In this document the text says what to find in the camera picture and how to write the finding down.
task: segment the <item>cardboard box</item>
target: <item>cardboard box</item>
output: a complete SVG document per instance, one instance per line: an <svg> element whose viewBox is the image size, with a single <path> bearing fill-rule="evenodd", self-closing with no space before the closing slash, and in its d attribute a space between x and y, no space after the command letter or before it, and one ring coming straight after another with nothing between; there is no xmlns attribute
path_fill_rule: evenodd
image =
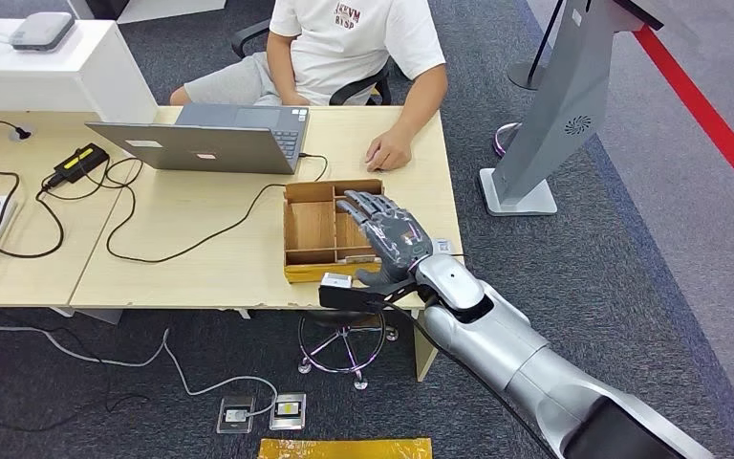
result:
<svg viewBox="0 0 734 459"><path fill-rule="evenodd" d="M382 194L383 184L371 179L286 185L284 271L289 282L319 282L324 273L380 269L356 222L336 207L337 200L347 199L347 189Z"/></svg>

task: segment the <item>laptop touchpad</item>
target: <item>laptop touchpad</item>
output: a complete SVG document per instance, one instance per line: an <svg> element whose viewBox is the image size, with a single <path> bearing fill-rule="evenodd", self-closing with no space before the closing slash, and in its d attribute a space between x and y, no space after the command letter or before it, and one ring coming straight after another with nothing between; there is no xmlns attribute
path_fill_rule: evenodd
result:
<svg viewBox="0 0 734 459"><path fill-rule="evenodd" d="M265 127L272 129L280 121L280 110L239 108L235 116L235 127Z"/></svg>

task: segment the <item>white t-shirt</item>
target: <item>white t-shirt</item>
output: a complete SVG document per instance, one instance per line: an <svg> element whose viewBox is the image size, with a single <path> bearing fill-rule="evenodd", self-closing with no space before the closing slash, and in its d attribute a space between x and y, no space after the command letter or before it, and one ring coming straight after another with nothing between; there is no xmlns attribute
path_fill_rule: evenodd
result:
<svg viewBox="0 0 734 459"><path fill-rule="evenodd" d="M270 30L299 35L291 43L297 93L314 104L376 74L389 55L413 79L445 63L426 0L277 0Z"/></svg>

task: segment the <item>gray laptop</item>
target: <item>gray laptop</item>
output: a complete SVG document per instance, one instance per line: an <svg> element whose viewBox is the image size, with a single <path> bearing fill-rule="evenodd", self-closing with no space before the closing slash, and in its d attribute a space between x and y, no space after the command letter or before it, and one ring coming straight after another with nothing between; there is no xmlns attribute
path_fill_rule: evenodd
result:
<svg viewBox="0 0 734 459"><path fill-rule="evenodd" d="M292 174L308 109L189 104L176 124L86 122L157 169Z"/></svg>

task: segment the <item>laptop keyboard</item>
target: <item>laptop keyboard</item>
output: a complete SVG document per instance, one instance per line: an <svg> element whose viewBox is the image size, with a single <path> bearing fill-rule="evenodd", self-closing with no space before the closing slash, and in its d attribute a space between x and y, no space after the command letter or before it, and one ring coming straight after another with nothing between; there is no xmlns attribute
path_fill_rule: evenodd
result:
<svg viewBox="0 0 734 459"><path fill-rule="evenodd" d="M297 131L271 131L277 144L280 145L280 149L283 150L283 154L286 158L293 158L296 156L296 150L299 148L297 139L299 138L299 132Z"/></svg>

